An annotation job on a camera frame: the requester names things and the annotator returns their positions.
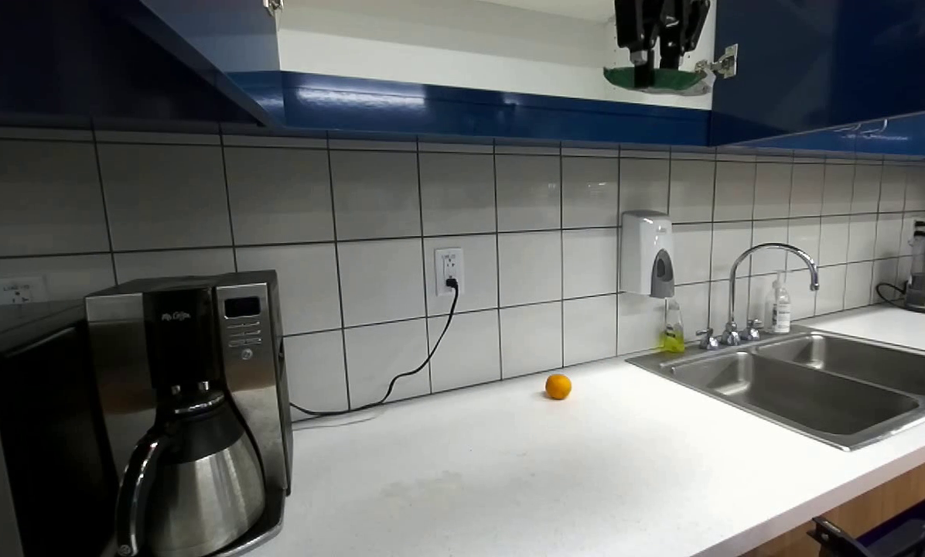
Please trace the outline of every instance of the stainless steel carafe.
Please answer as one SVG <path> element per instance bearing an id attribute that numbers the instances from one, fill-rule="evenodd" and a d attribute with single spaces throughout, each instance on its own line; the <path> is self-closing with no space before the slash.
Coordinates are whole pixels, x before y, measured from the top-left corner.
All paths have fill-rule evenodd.
<path id="1" fill-rule="evenodd" d="M 197 384 L 131 454 L 116 554 L 193 557 L 238 542 L 267 506 L 259 457 L 225 393 Z"/>

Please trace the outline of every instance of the microwave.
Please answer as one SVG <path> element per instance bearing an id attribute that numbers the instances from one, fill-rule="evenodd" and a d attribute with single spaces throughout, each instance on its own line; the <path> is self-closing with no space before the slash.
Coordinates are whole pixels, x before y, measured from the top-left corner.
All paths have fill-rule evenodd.
<path id="1" fill-rule="evenodd" d="M 0 306 L 0 557 L 102 554 L 116 478 L 82 304 Z"/>

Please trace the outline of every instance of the cabinet door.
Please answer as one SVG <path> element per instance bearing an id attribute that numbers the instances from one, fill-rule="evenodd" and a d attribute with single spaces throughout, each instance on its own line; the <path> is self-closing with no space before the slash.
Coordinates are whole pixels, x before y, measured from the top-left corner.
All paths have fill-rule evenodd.
<path id="1" fill-rule="evenodd" d="M 925 107 L 925 0 L 721 0 L 711 141 L 821 131 Z"/>

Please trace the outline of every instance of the orange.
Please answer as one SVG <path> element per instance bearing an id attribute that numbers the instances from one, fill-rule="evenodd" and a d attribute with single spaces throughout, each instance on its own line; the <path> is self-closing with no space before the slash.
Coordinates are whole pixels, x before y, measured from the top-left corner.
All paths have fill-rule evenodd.
<path id="1" fill-rule="evenodd" d="M 543 393 L 549 399 L 567 399 L 573 393 L 573 379 L 567 374 L 549 374 Z"/>

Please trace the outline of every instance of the soap dispenser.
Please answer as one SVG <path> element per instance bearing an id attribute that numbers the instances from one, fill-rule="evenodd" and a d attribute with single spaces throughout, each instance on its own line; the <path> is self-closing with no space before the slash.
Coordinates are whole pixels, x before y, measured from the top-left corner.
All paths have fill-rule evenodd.
<path id="1" fill-rule="evenodd" d="M 620 217 L 620 285 L 635 297 L 674 297 L 670 218 L 666 214 Z"/>

